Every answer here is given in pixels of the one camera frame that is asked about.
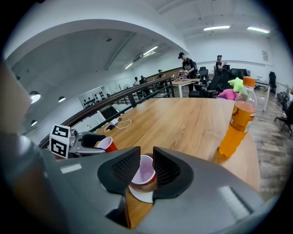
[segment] bottle label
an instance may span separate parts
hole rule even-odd
[[[234,105],[230,124],[237,131],[246,133],[249,131],[254,117],[255,113],[246,112]]]

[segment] black office chair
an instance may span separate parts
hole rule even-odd
[[[287,107],[286,101],[283,104],[283,110],[285,111],[285,114],[287,117],[276,117],[275,121],[278,119],[282,122],[284,122],[284,125],[281,129],[281,131],[284,129],[284,126],[287,125],[290,131],[290,136],[292,136],[292,129],[291,125],[293,124],[293,101],[291,102],[290,106]]]
[[[209,81],[209,77],[208,77],[209,70],[208,69],[202,69],[202,70],[200,69],[198,72],[200,74],[201,83],[207,84]]]
[[[214,78],[212,79],[206,90],[202,89],[202,87],[205,87],[205,85],[193,84],[195,87],[198,87],[199,90],[191,91],[188,97],[214,98],[214,94],[217,93],[216,88],[220,82],[221,77],[221,75],[215,74]]]
[[[270,78],[270,85],[271,85],[271,88],[276,88],[276,75],[274,72],[270,72],[269,73],[269,78]]]

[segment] plastic bottle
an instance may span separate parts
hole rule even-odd
[[[246,136],[255,117],[257,98],[254,92],[255,79],[243,77],[244,88],[235,98],[228,131],[218,147],[213,161],[221,163],[231,157]]]

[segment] red paper cup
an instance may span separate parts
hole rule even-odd
[[[101,142],[97,145],[97,148],[104,149],[106,153],[117,150],[112,137],[106,137],[105,139],[101,140]]]

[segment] wooden table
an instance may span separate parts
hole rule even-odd
[[[129,127],[107,133],[101,128],[97,132],[111,136],[118,149],[140,146],[144,154],[159,146],[210,160],[228,129],[233,105],[234,101],[208,98],[149,99],[121,116],[122,121],[132,120]],[[223,166],[258,190],[260,170],[250,131]],[[128,189],[126,201],[133,229],[152,204],[137,200]]]
[[[175,87],[178,87],[178,89],[179,89],[179,97],[182,97],[182,86],[189,85],[189,84],[199,82],[199,81],[200,81],[200,79],[190,79],[190,80],[187,80],[187,81],[178,80],[178,81],[173,81],[172,85],[175,86]]]

